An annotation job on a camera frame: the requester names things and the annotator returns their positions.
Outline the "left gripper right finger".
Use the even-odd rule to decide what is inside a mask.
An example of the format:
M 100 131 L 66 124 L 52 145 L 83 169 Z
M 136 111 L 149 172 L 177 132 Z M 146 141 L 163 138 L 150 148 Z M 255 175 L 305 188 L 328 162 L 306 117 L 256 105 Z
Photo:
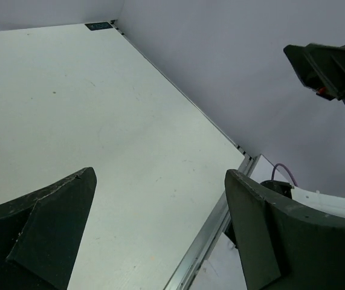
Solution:
M 248 289 L 345 289 L 345 218 L 234 169 L 225 193 Z

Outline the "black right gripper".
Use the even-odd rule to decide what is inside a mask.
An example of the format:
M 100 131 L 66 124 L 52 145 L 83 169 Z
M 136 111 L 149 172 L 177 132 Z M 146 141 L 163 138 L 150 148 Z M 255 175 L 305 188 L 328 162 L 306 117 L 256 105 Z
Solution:
M 326 100 L 342 100 L 345 105 L 345 45 L 287 45 L 283 52 L 304 87 Z

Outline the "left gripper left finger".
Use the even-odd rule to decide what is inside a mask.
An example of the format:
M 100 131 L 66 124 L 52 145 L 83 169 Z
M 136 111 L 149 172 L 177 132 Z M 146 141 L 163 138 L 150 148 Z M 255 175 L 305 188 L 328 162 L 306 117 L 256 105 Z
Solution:
M 97 177 L 85 167 L 0 204 L 0 289 L 66 289 Z

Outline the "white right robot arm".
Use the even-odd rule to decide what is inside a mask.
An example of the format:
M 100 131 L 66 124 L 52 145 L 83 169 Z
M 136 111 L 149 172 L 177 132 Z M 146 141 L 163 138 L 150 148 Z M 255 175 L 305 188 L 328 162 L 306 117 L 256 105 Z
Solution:
M 336 99 L 345 105 L 345 45 L 287 45 L 283 52 L 304 87 L 323 99 Z M 345 218 L 345 198 L 310 192 L 298 187 L 296 182 L 274 178 L 261 185 L 307 207 Z

